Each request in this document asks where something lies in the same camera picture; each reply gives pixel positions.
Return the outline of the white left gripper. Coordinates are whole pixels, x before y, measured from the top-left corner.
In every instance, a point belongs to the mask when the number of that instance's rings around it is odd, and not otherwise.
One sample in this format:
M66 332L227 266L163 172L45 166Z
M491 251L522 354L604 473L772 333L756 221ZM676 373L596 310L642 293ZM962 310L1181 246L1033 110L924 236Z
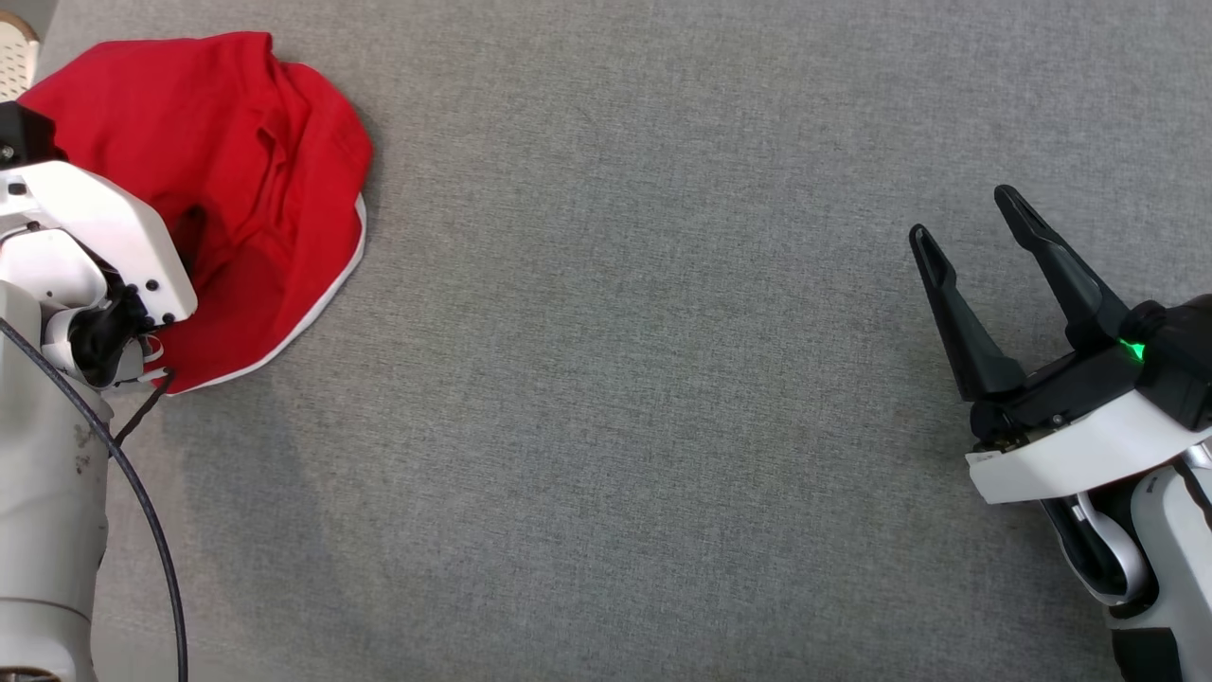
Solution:
M53 313L104 308L133 286L153 327L198 310L160 214L65 161L0 170L0 283Z

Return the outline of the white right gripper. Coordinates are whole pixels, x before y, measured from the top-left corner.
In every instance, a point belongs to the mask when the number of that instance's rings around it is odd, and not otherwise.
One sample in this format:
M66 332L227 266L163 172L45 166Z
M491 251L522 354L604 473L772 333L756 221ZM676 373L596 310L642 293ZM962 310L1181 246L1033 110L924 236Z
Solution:
M1122 299L1021 191L999 185L994 200L1016 243L1042 269L1077 353L1027 376L967 305L930 230L909 230L957 394L974 403L966 462L982 499L1060 499L1156 468L1212 437L1212 369L1147 361L1117 342L1130 313Z

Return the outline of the red white basketball shorts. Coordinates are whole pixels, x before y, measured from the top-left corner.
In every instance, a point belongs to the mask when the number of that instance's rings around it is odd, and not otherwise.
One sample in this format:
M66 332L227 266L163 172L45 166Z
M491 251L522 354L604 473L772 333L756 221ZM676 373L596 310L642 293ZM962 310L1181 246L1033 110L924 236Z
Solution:
M269 33L102 42L21 103L78 167L155 210L198 297L158 333L170 394L267 366L364 258L367 130Z

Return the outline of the beige perforated laundry basket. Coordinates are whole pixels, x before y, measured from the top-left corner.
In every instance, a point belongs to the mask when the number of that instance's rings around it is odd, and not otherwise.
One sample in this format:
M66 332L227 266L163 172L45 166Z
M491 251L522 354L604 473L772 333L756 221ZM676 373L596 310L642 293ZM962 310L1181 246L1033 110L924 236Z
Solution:
M15 102L36 81L42 42L25 19L0 8L0 103Z

